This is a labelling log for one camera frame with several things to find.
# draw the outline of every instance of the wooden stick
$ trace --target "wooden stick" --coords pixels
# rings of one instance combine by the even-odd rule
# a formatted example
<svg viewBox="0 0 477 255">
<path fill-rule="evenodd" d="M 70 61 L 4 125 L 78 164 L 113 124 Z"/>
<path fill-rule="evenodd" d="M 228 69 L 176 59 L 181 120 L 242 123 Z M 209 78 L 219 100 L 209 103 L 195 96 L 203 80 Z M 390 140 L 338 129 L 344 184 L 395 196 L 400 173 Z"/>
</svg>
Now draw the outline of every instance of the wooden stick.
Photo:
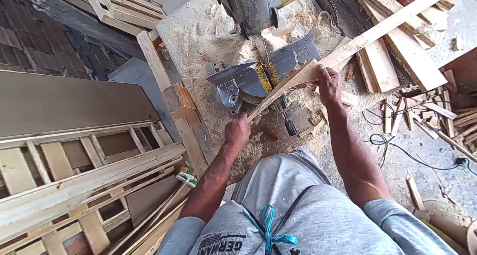
<svg viewBox="0 0 477 255">
<path fill-rule="evenodd" d="M 415 0 L 409 5 L 405 6 L 398 12 L 392 14 L 378 25 L 372 27 L 366 32 L 360 34 L 359 36 L 352 39 L 346 45 L 338 48 L 336 51 L 333 51 L 330 55 L 323 58 L 320 61 L 313 60 L 306 65 L 304 65 L 300 70 L 298 70 L 294 75 L 282 80 L 268 95 L 267 97 L 260 102 L 259 106 L 249 115 L 247 121 L 252 121 L 257 117 L 260 112 L 265 110 L 274 100 L 279 98 L 281 95 L 288 92 L 294 86 L 299 84 L 306 84 L 309 82 L 317 81 L 318 74 L 316 70 L 318 69 L 319 64 L 323 64 L 326 67 L 334 67 L 338 63 L 352 56 L 357 51 L 363 49 L 365 46 L 376 41 L 386 33 L 397 28 L 409 17 L 419 14 L 425 9 L 431 7 L 433 4 L 440 0 Z"/>
</svg>

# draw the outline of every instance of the saw motor housing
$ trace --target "saw motor housing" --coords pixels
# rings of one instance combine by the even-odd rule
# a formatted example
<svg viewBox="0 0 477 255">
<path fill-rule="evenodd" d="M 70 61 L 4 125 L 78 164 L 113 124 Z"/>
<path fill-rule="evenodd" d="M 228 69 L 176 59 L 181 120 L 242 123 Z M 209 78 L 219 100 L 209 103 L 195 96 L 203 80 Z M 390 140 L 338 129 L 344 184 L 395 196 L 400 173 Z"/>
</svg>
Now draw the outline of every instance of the saw motor housing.
<svg viewBox="0 0 477 255">
<path fill-rule="evenodd" d="M 217 0 L 227 15 L 233 18 L 245 39 L 261 30 L 278 28 L 278 9 L 295 0 Z"/>
</svg>

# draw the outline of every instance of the man's right hand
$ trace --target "man's right hand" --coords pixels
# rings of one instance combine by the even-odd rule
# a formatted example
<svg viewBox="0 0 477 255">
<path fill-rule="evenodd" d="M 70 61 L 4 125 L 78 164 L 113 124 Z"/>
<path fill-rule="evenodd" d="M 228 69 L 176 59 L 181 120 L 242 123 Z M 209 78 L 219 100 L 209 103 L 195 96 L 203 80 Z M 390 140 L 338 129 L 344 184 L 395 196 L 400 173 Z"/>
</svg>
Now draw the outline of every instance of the man's right hand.
<svg viewBox="0 0 477 255">
<path fill-rule="evenodd" d="M 339 73 L 331 68 L 325 67 L 320 64 L 318 68 L 319 84 L 319 97 L 321 102 L 326 107 L 334 105 L 342 105 L 341 103 L 341 85 L 342 79 Z"/>
</svg>

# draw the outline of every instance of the blue string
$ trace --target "blue string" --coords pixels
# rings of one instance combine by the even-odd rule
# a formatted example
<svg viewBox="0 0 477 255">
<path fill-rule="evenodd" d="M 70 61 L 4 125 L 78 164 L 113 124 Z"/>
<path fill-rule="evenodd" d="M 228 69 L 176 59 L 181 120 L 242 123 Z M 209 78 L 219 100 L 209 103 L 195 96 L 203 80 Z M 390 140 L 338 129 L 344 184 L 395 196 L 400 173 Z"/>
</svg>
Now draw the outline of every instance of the blue string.
<svg viewBox="0 0 477 255">
<path fill-rule="evenodd" d="M 270 208 L 270 215 L 267 217 L 268 208 Z M 263 237 L 263 239 L 265 239 L 265 252 L 267 254 L 271 253 L 272 243 L 286 243 L 286 244 L 292 244 L 295 246 L 296 244 L 298 244 L 298 239 L 295 236 L 285 235 L 285 234 L 279 234 L 279 235 L 270 234 L 274 212 L 275 211 L 273 209 L 273 206 L 270 204 L 267 204 L 263 208 L 263 222 L 265 225 L 265 232 L 264 232 L 260 229 L 260 227 L 255 222 L 255 220 L 245 210 L 242 210 L 243 215 L 245 215 L 257 229 L 259 229 L 260 235 Z"/>
</svg>

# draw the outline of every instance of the brown panel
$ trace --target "brown panel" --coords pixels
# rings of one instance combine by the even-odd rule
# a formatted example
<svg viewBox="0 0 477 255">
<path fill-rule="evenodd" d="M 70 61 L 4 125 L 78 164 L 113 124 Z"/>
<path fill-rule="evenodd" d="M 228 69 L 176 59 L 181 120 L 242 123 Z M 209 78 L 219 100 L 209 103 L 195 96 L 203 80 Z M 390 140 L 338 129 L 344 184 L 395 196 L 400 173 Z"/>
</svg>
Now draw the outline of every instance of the brown panel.
<svg viewBox="0 0 477 255">
<path fill-rule="evenodd" d="M 139 85 L 0 70 L 0 137 L 158 119 Z"/>
<path fill-rule="evenodd" d="M 134 227 L 172 195 L 180 185 L 180 180 L 170 176 L 126 196 Z"/>
</svg>

